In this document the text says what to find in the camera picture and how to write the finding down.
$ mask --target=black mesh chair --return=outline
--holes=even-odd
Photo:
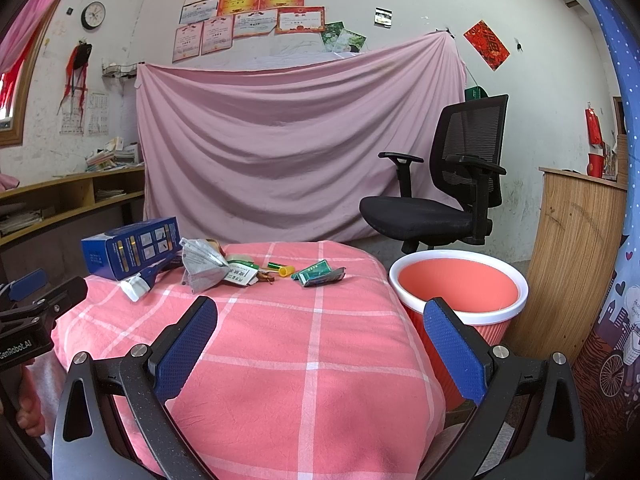
[[[457,240],[484,245],[493,223],[487,210],[502,204],[499,166],[509,96],[468,101],[444,108],[429,160],[435,187],[455,198],[462,211],[434,200],[412,198],[412,162],[418,156],[380,153],[396,165],[400,196],[370,196],[360,202],[366,222],[380,234],[402,240],[402,252],[415,253],[420,242],[430,248]]]

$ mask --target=chair backrest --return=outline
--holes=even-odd
[[[435,187],[461,205],[474,200],[472,180],[464,168],[446,161],[449,155],[474,155],[500,164],[508,95],[476,99],[444,108],[436,128],[430,156]],[[489,180],[489,207],[502,204],[500,179]]]

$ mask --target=clock face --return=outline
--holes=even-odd
[[[97,28],[104,21],[105,15],[104,5],[100,2],[93,2],[82,12],[82,25],[89,30]]]

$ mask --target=metal bolt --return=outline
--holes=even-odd
[[[509,349],[502,345],[494,346],[494,355],[498,359],[506,359],[509,357]]]
[[[559,365],[563,365],[566,362],[566,357],[564,357],[564,354],[561,354],[560,352],[556,352],[553,355],[553,358],[556,364],[559,364]]]
[[[142,357],[144,354],[146,354],[146,350],[146,345],[135,345],[131,349],[131,355],[133,357]]]
[[[77,365],[81,365],[82,363],[84,363],[86,361],[87,358],[87,354],[86,352],[80,352],[79,354],[76,354],[76,357],[74,357],[74,363]]]

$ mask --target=cardboard box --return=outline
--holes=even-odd
[[[180,248],[174,218],[147,220],[82,240],[89,273],[121,281]]]

